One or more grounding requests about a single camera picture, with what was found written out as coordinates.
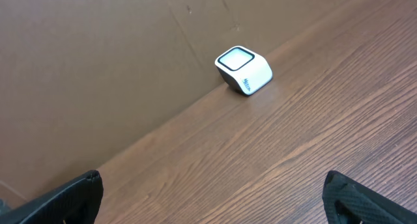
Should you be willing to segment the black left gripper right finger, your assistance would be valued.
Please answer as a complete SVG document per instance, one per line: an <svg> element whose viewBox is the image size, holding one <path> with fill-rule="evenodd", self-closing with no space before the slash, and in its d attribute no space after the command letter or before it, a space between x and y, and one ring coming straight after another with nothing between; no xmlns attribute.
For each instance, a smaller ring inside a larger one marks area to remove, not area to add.
<svg viewBox="0 0 417 224"><path fill-rule="evenodd" d="M323 204L331 224L416 224L416 214L337 172L329 171Z"/></svg>

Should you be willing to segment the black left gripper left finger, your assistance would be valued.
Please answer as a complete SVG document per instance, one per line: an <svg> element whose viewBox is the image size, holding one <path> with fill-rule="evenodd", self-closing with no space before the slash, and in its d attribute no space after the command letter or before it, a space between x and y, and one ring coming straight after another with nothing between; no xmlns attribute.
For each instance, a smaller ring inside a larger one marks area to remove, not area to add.
<svg viewBox="0 0 417 224"><path fill-rule="evenodd" d="M98 215L103 194L100 173L90 170L2 214L1 224L91 224Z"/></svg>

